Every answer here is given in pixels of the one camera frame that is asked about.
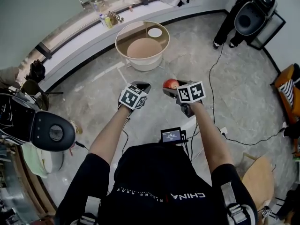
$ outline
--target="orange chair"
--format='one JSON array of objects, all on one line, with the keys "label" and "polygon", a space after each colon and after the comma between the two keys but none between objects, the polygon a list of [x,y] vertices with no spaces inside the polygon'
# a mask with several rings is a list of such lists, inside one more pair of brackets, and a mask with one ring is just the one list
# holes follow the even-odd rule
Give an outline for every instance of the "orange chair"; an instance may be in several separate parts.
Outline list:
[{"label": "orange chair", "polygon": [[[294,124],[298,120],[298,116],[293,113],[293,108],[294,107],[300,107],[300,101],[298,99],[293,99],[293,107],[291,107],[290,102],[287,100],[285,94],[279,89],[283,84],[288,82],[294,73],[294,65],[290,65],[288,68],[283,70],[279,77],[275,80],[274,86],[279,92],[279,95],[281,97],[281,100],[283,102],[283,105],[285,107],[285,111],[287,113],[289,123]],[[296,151],[296,156],[300,157],[300,150],[298,149],[298,139],[294,139],[294,146],[295,146],[295,151]]]}]

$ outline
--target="black baseboard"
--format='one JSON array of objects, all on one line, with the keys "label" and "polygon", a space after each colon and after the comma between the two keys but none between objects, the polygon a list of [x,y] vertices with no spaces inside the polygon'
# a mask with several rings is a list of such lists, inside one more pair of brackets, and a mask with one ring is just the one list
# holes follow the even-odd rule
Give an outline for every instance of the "black baseboard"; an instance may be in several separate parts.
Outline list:
[{"label": "black baseboard", "polygon": [[275,68],[275,70],[278,72],[278,74],[281,74],[280,69],[278,68],[276,62],[274,61],[274,59],[272,58],[271,54],[268,52],[268,50],[264,47],[262,49],[264,51],[264,53],[267,55],[267,57],[270,59],[271,63],[273,64],[273,67]]},{"label": "black baseboard", "polygon": [[62,83],[64,80],[66,80],[68,77],[70,77],[72,74],[77,72],[79,69],[81,69],[83,66],[88,64],[89,62],[92,62],[97,57],[101,56],[102,54],[108,52],[109,50],[113,49],[115,47],[115,44],[111,44],[105,49],[95,53],[93,56],[89,57],[87,60],[80,63],[78,66],[73,68],[71,71],[67,72],[64,76],[62,76],[58,81],[55,82],[46,92],[51,92],[54,88],[56,88],[60,83]]},{"label": "black baseboard", "polygon": [[186,16],[182,16],[182,17],[177,17],[174,19],[171,19],[169,21],[166,22],[161,22],[161,25],[166,26],[168,24],[174,23],[174,22],[178,22],[184,19],[188,19],[191,17],[197,17],[197,16],[201,16],[201,15],[206,15],[206,14],[213,14],[213,13],[228,13],[225,9],[219,9],[219,10],[212,10],[212,11],[207,11],[207,12],[201,12],[201,13],[194,13],[194,14],[190,14],[190,15],[186,15]]}]

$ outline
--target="small screen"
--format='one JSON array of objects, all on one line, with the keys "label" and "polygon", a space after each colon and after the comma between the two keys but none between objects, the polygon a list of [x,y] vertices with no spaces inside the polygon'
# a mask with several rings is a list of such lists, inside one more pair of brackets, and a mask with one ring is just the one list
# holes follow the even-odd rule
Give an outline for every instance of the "small screen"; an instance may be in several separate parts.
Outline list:
[{"label": "small screen", "polygon": [[181,140],[179,130],[162,133],[162,137],[163,137],[163,143]]}]

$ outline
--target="round tabletop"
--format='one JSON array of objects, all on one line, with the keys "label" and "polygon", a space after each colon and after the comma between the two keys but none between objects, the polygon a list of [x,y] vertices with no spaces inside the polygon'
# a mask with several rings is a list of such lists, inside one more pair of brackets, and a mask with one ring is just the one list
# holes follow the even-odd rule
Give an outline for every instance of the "round tabletop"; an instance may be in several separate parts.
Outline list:
[{"label": "round tabletop", "polygon": [[116,48],[128,59],[146,59],[161,54],[169,40],[164,26],[156,22],[135,22],[117,35]]},{"label": "round tabletop", "polygon": [[259,157],[246,171],[242,183],[250,193],[256,208],[261,209],[274,195],[274,176],[270,162]]}]

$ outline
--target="white sneaker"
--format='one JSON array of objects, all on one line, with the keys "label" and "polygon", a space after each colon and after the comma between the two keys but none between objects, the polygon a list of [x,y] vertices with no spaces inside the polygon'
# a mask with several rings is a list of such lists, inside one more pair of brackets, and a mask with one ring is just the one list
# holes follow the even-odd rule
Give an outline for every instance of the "white sneaker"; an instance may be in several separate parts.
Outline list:
[{"label": "white sneaker", "polygon": [[282,128],[287,128],[287,123],[286,123],[286,122],[283,122]]},{"label": "white sneaker", "polygon": [[220,44],[217,44],[217,43],[215,43],[215,41],[214,41],[214,48],[218,48],[218,47],[220,47]]},{"label": "white sneaker", "polygon": [[235,48],[235,47],[237,47],[237,46],[234,45],[232,42],[230,42],[229,47],[230,47],[230,48]]}]

